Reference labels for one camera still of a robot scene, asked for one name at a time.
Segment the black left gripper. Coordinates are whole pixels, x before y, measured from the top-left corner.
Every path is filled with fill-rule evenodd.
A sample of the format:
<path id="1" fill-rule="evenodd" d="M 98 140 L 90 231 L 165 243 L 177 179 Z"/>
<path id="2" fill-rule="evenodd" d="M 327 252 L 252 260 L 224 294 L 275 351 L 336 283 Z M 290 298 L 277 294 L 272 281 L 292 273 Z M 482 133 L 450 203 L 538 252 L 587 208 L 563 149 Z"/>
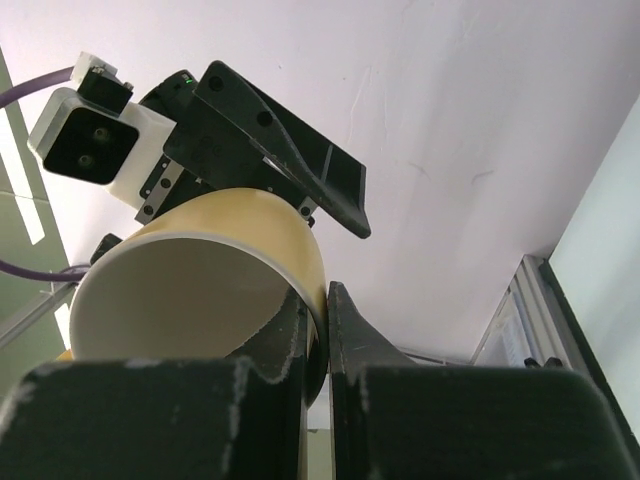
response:
<path id="1" fill-rule="evenodd" d="M 180 70 L 139 102 L 175 122 L 140 187 L 139 223 L 206 193 L 243 187 L 281 197 L 309 225 L 317 205 L 357 237 L 371 235 L 365 165 L 224 62 L 212 62 L 202 81 L 197 88 Z M 194 93 L 213 111 L 190 112 Z"/>

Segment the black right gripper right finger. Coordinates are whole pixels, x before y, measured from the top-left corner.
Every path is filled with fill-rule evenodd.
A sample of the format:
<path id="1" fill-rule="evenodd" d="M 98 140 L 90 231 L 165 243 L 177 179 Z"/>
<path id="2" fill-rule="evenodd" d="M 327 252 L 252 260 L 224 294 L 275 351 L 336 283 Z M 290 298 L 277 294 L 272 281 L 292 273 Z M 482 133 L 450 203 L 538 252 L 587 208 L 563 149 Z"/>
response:
<path id="1" fill-rule="evenodd" d="M 635 479 L 603 394 L 559 367 L 418 364 L 328 290 L 338 479 Z"/>

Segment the yellow mug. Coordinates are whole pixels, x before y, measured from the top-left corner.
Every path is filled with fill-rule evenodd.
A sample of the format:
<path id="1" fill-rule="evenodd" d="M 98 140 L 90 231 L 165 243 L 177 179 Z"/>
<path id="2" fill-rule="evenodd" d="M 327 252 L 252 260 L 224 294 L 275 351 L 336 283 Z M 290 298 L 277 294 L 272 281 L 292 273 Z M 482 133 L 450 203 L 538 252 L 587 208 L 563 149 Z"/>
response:
<path id="1" fill-rule="evenodd" d="M 70 354 L 76 361 L 222 358 L 262 329 L 288 294 L 314 322 L 307 375 L 314 400 L 328 366 L 328 321 L 324 262 L 311 228 L 273 193 L 207 193 L 91 266 L 70 307 Z"/>

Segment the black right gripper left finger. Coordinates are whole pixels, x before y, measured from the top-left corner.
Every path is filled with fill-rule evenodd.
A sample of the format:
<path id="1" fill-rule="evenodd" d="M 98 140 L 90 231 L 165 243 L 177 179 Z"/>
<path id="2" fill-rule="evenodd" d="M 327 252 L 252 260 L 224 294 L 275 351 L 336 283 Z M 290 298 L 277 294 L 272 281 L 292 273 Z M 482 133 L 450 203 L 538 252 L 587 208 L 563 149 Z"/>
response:
<path id="1" fill-rule="evenodd" d="M 59 361 L 1 409 L 5 479 L 303 479 L 308 313 L 289 292 L 224 359 Z"/>

